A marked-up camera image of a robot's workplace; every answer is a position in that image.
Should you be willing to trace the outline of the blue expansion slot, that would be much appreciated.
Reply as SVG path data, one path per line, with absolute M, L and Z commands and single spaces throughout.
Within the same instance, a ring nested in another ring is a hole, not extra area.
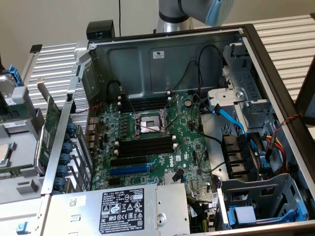
M 116 169 L 111 169 L 109 171 L 109 175 L 121 176 L 121 175 L 132 175 L 132 174 L 138 174 L 138 173 L 148 173 L 150 171 L 150 168 L 151 166 L 149 165 L 116 168 Z

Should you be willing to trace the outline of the perforated grey disk bay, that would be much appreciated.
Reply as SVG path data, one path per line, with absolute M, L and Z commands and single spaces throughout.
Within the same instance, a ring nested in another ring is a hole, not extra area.
M 253 206 L 256 219 L 264 219 L 280 216 L 286 210 L 296 208 L 298 201 L 303 200 L 295 181 L 289 174 L 252 182 L 227 180 L 218 188 L 215 228 L 217 230 L 250 228 L 229 226 L 227 212 L 231 207 Z

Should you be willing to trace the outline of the black box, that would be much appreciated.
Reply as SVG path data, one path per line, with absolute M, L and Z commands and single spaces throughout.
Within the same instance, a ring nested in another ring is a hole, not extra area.
M 89 22 L 86 29 L 86 36 L 89 41 L 114 38 L 115 29 L 113 20 Z

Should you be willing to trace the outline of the green graphics card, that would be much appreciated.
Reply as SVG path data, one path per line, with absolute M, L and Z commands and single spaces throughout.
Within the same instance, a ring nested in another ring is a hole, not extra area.
M 45 86 L 44 79 L 37 79 L 36 84 L 38 90 L 47 102 L 45 121 L 41 129 L 39 141 L 37 142 L 34 157 L 35 170 L 39 175 L 44 176 L 57 133 L 61 112 Z

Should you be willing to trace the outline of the blue disk carrier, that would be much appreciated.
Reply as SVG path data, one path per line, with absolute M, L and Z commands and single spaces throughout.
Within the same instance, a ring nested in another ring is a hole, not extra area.
M 24 83 L 23 83 L 23 80 L 19 71 L 12 64 L 8 69 L 8 73 L 13 76 L 14 81 L 18 87 L 24 86 Z

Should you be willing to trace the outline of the black plastic fan shroud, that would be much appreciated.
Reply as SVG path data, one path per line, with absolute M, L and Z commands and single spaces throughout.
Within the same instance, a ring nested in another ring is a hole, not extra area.
M 243 182 L 257 180 L 257 167 L 244 134 L 223 134 L 221 149 L 229 179 Z

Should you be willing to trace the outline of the thin metal locking lever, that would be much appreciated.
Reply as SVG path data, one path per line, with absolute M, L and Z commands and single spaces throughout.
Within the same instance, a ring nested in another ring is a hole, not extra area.
M 160 129 L 157 128 L 157 126 L 154 127 L 147 127 L 141 124 L 138 124 L 138 126 L 141 127 L 140 132 L 141 133 L 149 133 L 150 131 L 152 132 L 161 132 Z
M 130 107 L 131 107 L 131 109 L 132 109 L 134 115 L 136 115 L 136 111 L 135 111 L 135 109 L 134 109 L 134 107 L 133 107 L 133 105 L 132 105 L 132 103 L 131 103 L 131 101 L 130 101 L 130 99 L 129 99 L 127 93 L 126 93 L 126 91 L 123 89 L 121 92 L 122 92 L 122 94 L 124 95 L 125 100 L 129 103 L 129 105 L 130 105 Z
M 172 102 L 174 102 L 177 98 L 178 98 L 178 94 L 172 96 L 172 97 L 168 97 L 168 102 L 167 104 L 163 107 L 163 110 L 166 110 L 171 104 Z
M 172 125 L 178 120 L 178 118 L 183 114 L 183 109 L 181 107 L 178 108 L 168 108 L 164 111 L 164 128 L 165 130 L 169 130 Z

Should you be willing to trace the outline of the black RAM slot white latches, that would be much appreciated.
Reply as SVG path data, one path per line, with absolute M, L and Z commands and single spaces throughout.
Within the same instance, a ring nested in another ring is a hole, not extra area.
M 117 103 L 118 107 L 124 111 L 132 110 L 156 110 L 162 109 L 168 103 L 167 97 L 150 97 L 150 98 L 138 98 L 130 100 L 132 106 L 128 100 L 121 100 Z
M 167 147 L 173 147 L 173 144 L 170 144 L 170 145 L 135 145 L 135 146 L 118 146 L 118 145 L 114 145 L 114 149 L 120 149 L 120 148 L 138 148 L 138 147 L 155 147 L 155 146 L 167 146 Z
M 127 94 L 126 93 L 121 93 L 118 95 L 118 100 L 127 100 Z M 129 98 L 131 102 L 144 102 L 144 101 L 149 101 L 149 102 L 168 102 L 171 100 L 171 96 L 150 96 L 150 97 L 138 97 L 138 98 Z
M 138 157 L 155 154 L 173 153 L 173 147 L 155 146 L 155 147 L 133 147 L 133 148 L 120 148 L 115 149 L 114 154 L 119 158 Z

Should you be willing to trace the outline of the grey metal disk bay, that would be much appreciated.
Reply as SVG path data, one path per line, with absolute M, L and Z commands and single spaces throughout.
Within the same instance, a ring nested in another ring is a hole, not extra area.
M 211 107 L 219 104 L 238 119 L 246 130 L 263 128 L 271 103 L 259 87 L 255 65 L 242 43 L 232 43 L 223 50 L 223 76 L 227 87 L 209 91 Z

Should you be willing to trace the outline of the silver hard disk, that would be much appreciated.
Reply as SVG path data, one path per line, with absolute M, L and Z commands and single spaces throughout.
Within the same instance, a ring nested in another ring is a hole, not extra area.
M 0 75 L 0 92 L 4 98 L 12 96 L 14 89 L 16 88 L 16 82 L 11 74 Z

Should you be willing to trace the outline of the green motherboard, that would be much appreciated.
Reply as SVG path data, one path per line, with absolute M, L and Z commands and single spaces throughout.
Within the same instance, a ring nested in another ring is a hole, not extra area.
M 192 101 L 189 108 L 184 105 L 186 99 Z M 121 112 L 117 105 L 119 101 L 99 105 L 89 121 L 90 151 L 94 160 L 92 190 L 146 184 L 160 186 L 163 185 L 165 173 L 183 169 L 182 184 L 186 191 L 190 232 L 202 233 L 212 230 L 216 213 L 215 190 L 210 172 L 207 140 L 201 134 L 203 126 L 199 112 L 203 110 L 202 104 L 195 102 L 191 94 L 179 95 L 168 107 L 183 109 L 183 114 L 169 129 L 168 136 L 174 141 L 174 152 L 144 156 L 147 158 L 147 164 L 144 165 L 151 166 L 148 173 L 110 176 L 111 169 L 131 167 L 110 166 L 111 160 L 122 159 L 114 154 L 115 142 L 137 140 L 131 137 L 133 131 L 131 116 L 134 113 Z M 119 178 L 121 184 L 109 186 L 108 180 L 111 178 Z

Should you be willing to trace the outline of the grey metal PC case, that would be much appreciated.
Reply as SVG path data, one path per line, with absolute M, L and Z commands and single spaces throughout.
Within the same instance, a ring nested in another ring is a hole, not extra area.
M 263 128 L 246 130 L 219 104 L 212 108 L 209 102 L 209 91 L 227 87 L 223 76 L 223 50 L 232 43 L 246 46 L 260 78 L 259 87 L 271 103 Z M 99 105 L 117 102 L 123 89 L 129 98 L 188 93 L 202 104 L 201 134 L 207 140 L 216 213 L 218 188 L 222 182 L 230 180 L 221 149 L 223 134 L 244 134 L 257 167 L 256 181 L 289 174 L 309 214 L 308 220 L 302 222 L 217 230 L 215 213 L 212 230 L 182 236 L 315 236 L 315 142 L 254 26 L 98 40 L 79 52 L 76 60 L 74 78 L 46 169 L 36 228 L 39 236 L 44 236 L 44 224 L 54 195 L 94 191 L 95 165 L 90 151 L 89 121 Z M 73 151 L 69 154 L 71 161 L 61 192 L 54 190 L 53 183 L 69 122 L 77 125 L 77 133 L 70 135 Z

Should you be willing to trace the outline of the grey power supply unit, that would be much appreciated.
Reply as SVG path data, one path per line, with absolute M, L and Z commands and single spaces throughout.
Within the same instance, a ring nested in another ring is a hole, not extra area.
M 182 183 L 54 195 L 44 236 L 182 236 L 190 234 Z

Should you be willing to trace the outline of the dark angled bar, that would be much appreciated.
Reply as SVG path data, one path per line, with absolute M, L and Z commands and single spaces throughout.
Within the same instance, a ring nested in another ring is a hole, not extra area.
M 295 101 L 306 125 L 315 126 L 315 55 Z

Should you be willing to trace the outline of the silver finned heat sink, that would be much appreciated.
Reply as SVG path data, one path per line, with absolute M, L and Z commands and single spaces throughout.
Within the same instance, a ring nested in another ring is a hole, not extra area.
M 163 176 L 163 185 L 170 185 L 170 184 L 180 184 L 182 182 L 181 179 L 178 179 L 177 181 L 173 180 L 173 177 L 175 176 L 175 172 L 173 173 L 165 173 Z

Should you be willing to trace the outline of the silver CPU chip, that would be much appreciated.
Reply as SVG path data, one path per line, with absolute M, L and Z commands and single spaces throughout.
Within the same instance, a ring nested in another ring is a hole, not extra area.
M 10 153 L 12 143 L 0 145 L 0 168 L 10 166 Z

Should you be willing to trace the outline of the long black expansion slot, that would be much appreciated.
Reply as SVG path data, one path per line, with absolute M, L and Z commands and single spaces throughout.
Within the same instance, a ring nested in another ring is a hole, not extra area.
M 133 165 L 144 165 L 147 164 L 146 157 L 133 157 L 133 158 L 122 158 L 110 161 L 111 167 L 119 166 L 133 166 Z

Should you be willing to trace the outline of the silver CPU socket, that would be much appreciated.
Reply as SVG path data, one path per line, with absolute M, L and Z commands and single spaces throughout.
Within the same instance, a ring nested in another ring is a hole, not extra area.
M 152 137 L 164 137 L 170 135 L 169 130 L 165 130 L 164 128 L 164 110 L 149 110 L 144 112 L 138 112 L 136 115 L 131 116 L 132 127 L 133 131 L 131 133 L 131 137 L 134 139 L 141 139 L 141 138 L 152 138 Z M 161 132 L 152 132 L 149 133 L 141 133 L 141 127 L 138 124 L 147 126 L 147 127 L 154 127 L 157 126 Z

